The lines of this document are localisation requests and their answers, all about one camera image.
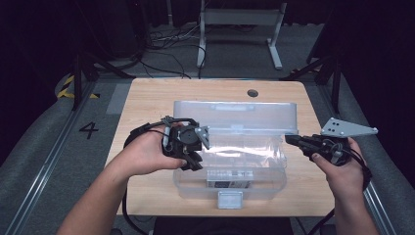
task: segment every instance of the black round hole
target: black round hole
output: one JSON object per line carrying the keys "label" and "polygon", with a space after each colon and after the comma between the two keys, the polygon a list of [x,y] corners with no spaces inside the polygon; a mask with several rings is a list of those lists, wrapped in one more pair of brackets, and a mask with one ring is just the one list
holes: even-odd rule
{"label": "black round hole", "polygon": [[248,90],[248,95],[250,96],[250,97],[256,97],[256,96],[258,96],[258,92],[256,91],[256,90],[254,90],[254,89],[250,89],[250,90]]}

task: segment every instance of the black metal stand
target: black metal stand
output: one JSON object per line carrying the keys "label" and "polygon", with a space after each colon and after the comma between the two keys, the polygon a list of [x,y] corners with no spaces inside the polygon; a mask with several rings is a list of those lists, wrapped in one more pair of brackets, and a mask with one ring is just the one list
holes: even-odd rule
{"label": "black metal stand", "polygon": [[74,81],[74,101],[72,110],[75,111],[79,106],[82,100],[82,72],[84,73],[88,81],[96,81],[100,76],[97,72],[97,69],[94,67],[94,64],[98,64],[103,68],[107,69],[118,75],[121,78],[135,78],[135,76],[127,74],[122,70],[117,69],[113,65],[99,59],[98,57],[88,53],[88,52],[79,52],[76,55],[73,67],[73,81]]}
{"label": "black metal stand", "polygon": [[302,75],[313,71],[317,67],[321,66],[320,72],[314,77],[314,81],[317,85],[326,85],[330,77],[333,76],[333,88],[332,88],[332,106],[335,112],[339,113],[339,91],[341,80],[341,56],[328,56],[318,59],[317,61],[309,64],[308,66],[296,71],[289,76],[280,78],[284,81],[296,80]]}

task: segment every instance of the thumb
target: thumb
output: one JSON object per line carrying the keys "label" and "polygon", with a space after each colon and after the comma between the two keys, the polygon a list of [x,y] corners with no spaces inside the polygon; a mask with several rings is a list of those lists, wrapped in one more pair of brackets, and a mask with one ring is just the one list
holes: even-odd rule
{"label": "thumb", "polygon": [[321,155],[315,153],[311,157],[312,157],[312,160],[315,162],[315,164],[326,174],[329,173],[330,170],[333,168],[333,165],[329,163]]}

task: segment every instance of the person's left hand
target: person's left hand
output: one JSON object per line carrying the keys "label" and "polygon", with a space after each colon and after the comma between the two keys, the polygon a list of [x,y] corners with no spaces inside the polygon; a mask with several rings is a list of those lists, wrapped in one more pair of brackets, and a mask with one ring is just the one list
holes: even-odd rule
{"label": "person's left hand", "polygon": [[161,140],[164,125],[152,128],[128,144],[116,157],[128,177],[148,174],[159,169],[176,169],[186,161],[167,157],[162,153]]}

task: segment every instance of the bare arm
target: bare arm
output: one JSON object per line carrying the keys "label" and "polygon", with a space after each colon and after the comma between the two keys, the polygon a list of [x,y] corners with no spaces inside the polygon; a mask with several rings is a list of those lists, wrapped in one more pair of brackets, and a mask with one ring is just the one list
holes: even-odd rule
{"label": "bare arm", "polygon": [[[361,155],[360,148],[353,139],[349,138],[348,144]],[[351,160],[345,165],[335,166],[318,154],[313,155],[313,160],[326,173],[335,197],[337,234],[378,234],[364,204],[361,165],[356,160]]]}
{"label": "bare arm", "polygon": [[162,154],[159,133],[143,134],[121,151],[95,179],[69,212],[58,234],[110,234],[129,177],[182,165],[181,160]]}

